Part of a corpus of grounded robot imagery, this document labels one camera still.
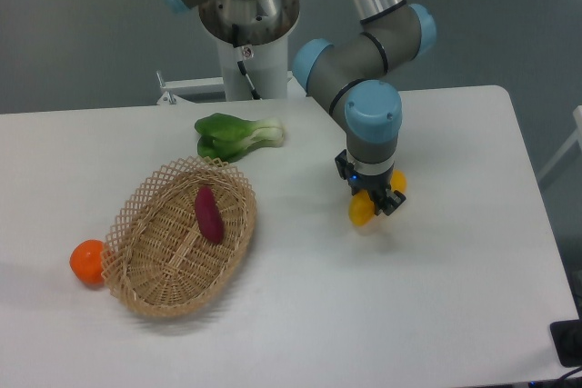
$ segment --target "orange fruit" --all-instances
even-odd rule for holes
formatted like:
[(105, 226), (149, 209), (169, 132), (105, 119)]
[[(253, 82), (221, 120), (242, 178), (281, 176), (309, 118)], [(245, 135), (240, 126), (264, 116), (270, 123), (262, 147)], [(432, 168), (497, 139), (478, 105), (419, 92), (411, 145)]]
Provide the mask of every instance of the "orange fruit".
[(71, 253), (69, 265), (83, 284), (99, 285), (103, 283), (101, 252), (103, 252), (104, 246), (103, 241), (87, 240), (80, 243)]

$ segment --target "orange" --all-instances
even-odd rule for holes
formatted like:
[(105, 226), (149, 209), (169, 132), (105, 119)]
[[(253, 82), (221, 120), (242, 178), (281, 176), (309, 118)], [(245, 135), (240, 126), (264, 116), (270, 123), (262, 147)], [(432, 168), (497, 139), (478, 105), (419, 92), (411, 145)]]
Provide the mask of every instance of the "orange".
[[(406, 191), (406, 177), (404, 173), (400, 170), (392, 172), (390, 185), (392, 191), (399, 191), (403, 194)], [(352, 196), (347, 214), (354, 226), (363, 226), (374, 217), (374, 202), (370, 200), (370, 196), (366, 190), (361, 190)]]
[(104, 244), (99, 240), (87, 240), (80, 243), (71, 253), (69, 265), (75, 276), (84, 284), (99, 285), (103, 283), (101, 252)]

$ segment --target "wicker basket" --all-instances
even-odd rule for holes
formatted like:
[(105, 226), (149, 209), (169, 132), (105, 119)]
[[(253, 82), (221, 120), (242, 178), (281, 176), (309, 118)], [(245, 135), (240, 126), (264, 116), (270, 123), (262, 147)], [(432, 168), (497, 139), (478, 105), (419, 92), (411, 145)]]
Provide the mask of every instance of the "wicker basket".
[[(209, 186), (225, 225), (221, 244), (200, 234), (194, 200)], [(105, 239), (105, 285), (130, 310), (156, 317), (191, 313), (224, 286), (255, 227), (249, 182), (219, 160), (179, 160), (148, 177), (125, 202)]]

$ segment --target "metal stand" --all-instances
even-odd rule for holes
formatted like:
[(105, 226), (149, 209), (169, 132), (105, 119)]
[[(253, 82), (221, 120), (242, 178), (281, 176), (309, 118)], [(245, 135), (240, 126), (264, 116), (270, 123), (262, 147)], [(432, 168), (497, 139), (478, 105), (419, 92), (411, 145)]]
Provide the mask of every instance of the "metal stand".
[[(180, 104), (202, 102), (224, 102), (225, 83), (222, 77), (210, 77), (206, 79), (190, 79), (187, 81), (166, 82), (159, 70), (156, 72), (162, 96), (157, 104)], [(299, 85), (292, 72), (287, 72), (287, 86)]]

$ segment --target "black cable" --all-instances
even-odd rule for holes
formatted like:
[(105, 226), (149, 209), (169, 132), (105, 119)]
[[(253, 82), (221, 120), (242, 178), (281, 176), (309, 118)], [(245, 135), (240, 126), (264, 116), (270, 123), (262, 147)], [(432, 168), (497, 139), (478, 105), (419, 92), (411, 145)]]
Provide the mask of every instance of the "black cable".
[(568, 377), (570, 377), (573, 374), (580, 373), (580, 372), (582, 372), (582, 367), (578, 367), (577, 369), (572, 370), (571, 372), (563, 374), (559, 379), (556, 379), (556, 381), (552, 384), (552, 386), (550, 386), (550, 388), (559, 388), (560, 386), (562, 386), (563, 382)]

